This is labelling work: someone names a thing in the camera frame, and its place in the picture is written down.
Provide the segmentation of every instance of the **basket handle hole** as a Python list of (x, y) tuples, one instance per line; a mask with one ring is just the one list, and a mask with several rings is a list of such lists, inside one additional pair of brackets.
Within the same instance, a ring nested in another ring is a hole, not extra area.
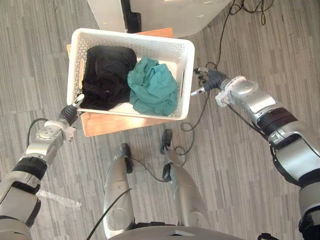
[(82, 80), (84, 79), (84, 71), (85, 71), (85, 61), (83, 58), (81, 58), (80, 66), (79, 66), (79, 81), (78, 81), (79, 89), (82, 89)]

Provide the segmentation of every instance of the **wooden table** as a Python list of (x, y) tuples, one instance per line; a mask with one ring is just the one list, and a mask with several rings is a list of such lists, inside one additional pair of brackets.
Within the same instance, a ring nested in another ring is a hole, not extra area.
[[(138, 32), (136, 34), (173, 38), (171, 27)], [(70, 54), (71, 44), (66, 46), (68, 55)], [(101, 114), (95, 112), (85, 112), (81, 115), (83, 132), (86, 137), (115, 133), (119, 131), (142, 128), (157, 124), (171, 122), (172, 120), (155, 119), (147, 117), (121, 116), (114, 114)]]

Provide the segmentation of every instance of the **black cable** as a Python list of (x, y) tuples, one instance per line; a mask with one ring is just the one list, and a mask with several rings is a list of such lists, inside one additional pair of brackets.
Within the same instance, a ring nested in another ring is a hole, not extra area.
[(247, 13), (250, 14), (256, 14), (256, 13), (261, 13), (261, 24), (265, 25), (266, 24), (266, 15), (265, 15), (265, 11), (267, 11), (269, 8), (271, 8), (271, 6), (274, 4), (274, 0), (271, 0), (270, 5), (267, 8), (264, 8), (265, 6), (265, 0), (260, 0), (260, 2), (255, 6), (254, 10), (249, 10), (248, 8), (246, 8), (245, 6), (245, 0), (241, 0), (240, 4), (234, 4), (233, 7), (237, 7), (238, 9), (235, 12), (231, 12), (231, 15), (235, 15), (237, 14), (240, 10), (244, 10)]
[[(215, 70), (218, 70), (218, 65), (220, 63), (220, 59), (221, 59), (221, 53), (222, 53), (222, 40), (223, 40), (223, 37), (224, 37), (224, 33), (225, 33), (225, 29), (226, 29), (226, 25), (227, 25), (227, 21), (228, 21), (228, 18), (230, 17), (230, 15), (235, 15), (237, 14), (240, 10), (244, 10), (246, 11), (247, 13), (250, 13), (250, 14), (254, 14), (254, 13), (261, 13), (261, 24), (262, 25), (265, 25), (266, 24), (266, 16), (265, 16), (265, 11), (267, 11), (273, 4), (274, 4), (274, 0), (271, 0), (272, 2), (270, 3), (270, 5), (267, 7), (267, 8), (264, 8), (265, 6), (265, 0), (260, 0), (259, 3), (255, 6), (255, 9), (254, 10), (249, 10), (248, 8), (246, 8), (245, 6), (245, 0), (241, 0), (240, 1), (240, 4), (235, 4), (236, 0), (233, 0), (229, 10), (228, 10), (228, 13), (226, 15), (226, 18), (224, 20), (224, 23), (223, 23), (223, 28), (222, 28), (222, 32), (221, 32), (221, 36), (220, 36), (220, 40), (219, 40), (219, 53), (218, 53), (218, 58), (217, 58), (217, 61), (216, 63), (213, 62), (213, 61), (209, 61), (206, 63), (205, 67), (208, 68), (208, 66), (210, 64), (213, 65), (213, 69)], [(232, 12), (233, 8), (234, 7), (238, 7), (238, 9), (235, 11), (235, 12)], [(203, 85), (205, 82), (203, 79), (200, 79), (199, 80), (199, 85), (200, 83)], [(205, 103), (203, 105), (203, 109), (202, 109), (202, 112), (201, 112), (201, 115), (198, 119), (198, 121), (196, 122), (196, 124), (193, 126), (190, 122), (183, 122), (181, 123), (180, 125), (180, 128), (183, 132), (190, 132), (192, 131), (192, 141), (191, 141), (191, 145), (190, 147), (188, 148), (188, 150), (185, 150), (182, 146), (177, 146), (174, 148), (174, 151), (177, 155), (180, 155), (180, 156), (183, 156), (185, 155), (185, 160), (182, 164), (182, 166), (187, 162), (187, 153), (189, 153), (189, 151), (191, 150), (191, 148), (193, 147), (194, 143), (195, 143), (195, 128), (196, 126), (199, 124), (203, 114), (204, 114), (204, 111), (205, 111), (205, 108), (207, 106), (207, 103), (208, 103), (208, 100), (209, 100), (209, 92), (208, 92), (208, 95), (207, 95), (207, 98), (205, 100)], [(237, 114), (238, 117), (240, 117), (250, 128), (252, 128), (253, 130), (255, 130), (256, 132), (258, 132), (265, 140), (268, 141), (268, 138), (257, 128), (257, 127), (254, 127), (253, 125), (251, 125), (245, 118), (243, 118), (236, 110), (234, 110), (232, 107), (230, 108), (231, 110), (233, 110), (234, 113)], [(185, 129), (184, 128), (184, 125), (189, 125), (190, 128), (189, 129)], [(179, 153), (177, 152), (177, 149), (181, 149), (183, 152), (182, 153)]]
[(232, 112), (234, 112), (242, 121), (244, 121), (245, 124), (247, 124), (250, 128), (255, 130), (258, 134), (260, 134), (267, 142), (268, 142), (268, 137), (260, 131), (259, 128), (255, 127), (252, 125), (250, 122), (248, 122), (239, 112), (237, 112), (230, 104), (227, 104), (228, 108), (231, 109)]
[[(179, 155), (179, 156), (185, 155), (184, 162), (183, 162), (182, 165), (181, 165), (182, 167), (186, 164), (186, 162), (187, 162), (187, 160), (188, 160), (188, 159), (187, 159), (187, 153), (189, 153), (190, 150), (192, 149), (192, 147), (194, 146), (195, 136), (196, 136), (195, 128), (196, 128), (196, 127), (198, 126), (198, 124), (200, 123), (200, 120), (201, 120), (201, 118), (202, 118), (202, 116), (203, 116), (203, 114), (204, 114), (204, 112), (205, 112), (207, 103), (208, 103), (208, 101), (209, 101), (209, 97), (210, 97), (210, 91), (207, 92), (207, 96), (206, 96), (206, 99), (205, 99), (205, 102), (204, 102), (204, 105), (203, 105), (201, 114), (200, 114), (200, 116), (199, 116), (199, 118), (198, 118), (198, 121), (196, 122), (196, 124), (195, 124), (194, 126), (193, 126), (190, 122), (187, 122), (187, 121), (185, 121), (185, 122), (183, 122), (183, 123), (180, 124), (180, 129), (181, 129), (183, 132), (190, 132), (190, 131), (192, 131), (192, 141), (191, 141), (191, 144), (190, 144), (190, 147), (188, 148), (188, 150), (185, 150), (184, 147), (182, 147), (182, 146), (176, 146), (176, 147), (174, 148), (174, 151), (175, 151), (175, 153), (176, 153), (177, 155)], [(185, 129), (185, 128), (184, 128), (184, 125), (189, 125), (190, 128), (189, 128), (189, 129)], [(181, 149), (183, 152), (182, 152), (182, 153), (179, 153), (179, 152), (177, 152), (177, 149)]]
[(100, 217), (100, 219), (96, 222), (95, 226), (93, 227), (93, 229), (91, 230), (90, 234), (88, 235), (88, 237), (86, 238), (86, 240), (89, 240), (92, 235), (95, 233), (97, 227), (99, 226), (99, 224), (101, 223), (101, 221), (104, 219), (104, 217), (107, 215), (107, 213), (110, 211), (110, 209), (116, 204), (116, 202), (123, 196), (125, 195), (127, 192), (129, 192), (131, 190), (131, 188), (125, 190), (123, 193), (121, 193), (112, 203), (111, 205), (107, 208), (107, 210), (105, 210), (105, 212), (102, 214), (102, 216)]
[(31, 129), (36, 124), (36, 122), (39, 122), (39, 121), (48, 121), (48, 119), (40, 117), (40, 118), (36, 118), (35, 120), (33, 120), (31, 122), (29, 129), (28, 129), (28, 132), (26, 134), (26, 147), (29, 147)]
[(135, 159), (134, 157), (129, 157), (129, 158), (132, 159), (132, 160), (137, 161), (138, 163), (140, 163), (140, 164), (144, 167), (144, 169), (147, 170), (147, 172), (148, 172), (155, 180), (157, 180), (157, 181), (159, 181), (159, 182), (162, 182), (162, 183), (167, 183), (167, 182), (168, 182), (168, 181), (166, 181), (166, 180), (162, 180), (162, 179), (156, 177), (156, 175), (155, 175), (142, 161), (140, 161), (140, 160), (138, 160), (138, 159)]

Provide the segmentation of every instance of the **teal shirt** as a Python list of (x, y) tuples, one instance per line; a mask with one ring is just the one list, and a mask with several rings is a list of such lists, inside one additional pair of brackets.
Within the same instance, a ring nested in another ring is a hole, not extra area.
[(130, 103), (141, 114), (168, 116), (178, 103), (178, 84), (167, 65), (144, 56), (128, 74)]

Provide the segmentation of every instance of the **laundry basket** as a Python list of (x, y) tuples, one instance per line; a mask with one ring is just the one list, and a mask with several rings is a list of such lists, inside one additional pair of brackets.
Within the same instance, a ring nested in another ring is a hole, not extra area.
[(81, 112), (123, 116), (182, 120), (188, 115), (195, 47), (184, 39), (146, 36), (122, 32), (79, 28), (72, 34), (67, 85), (67, 104), (74, 102), (82, 92), (82, 78), (86, 68), (87, 50), (94, 46), (120, 46), (134, 50), (137, 60), (144, 56), (166, 63), (178, 83), (177, 108), (169, 116), (140, 114), (130, 103), (121, 103), (110, 110), (79, 108)]

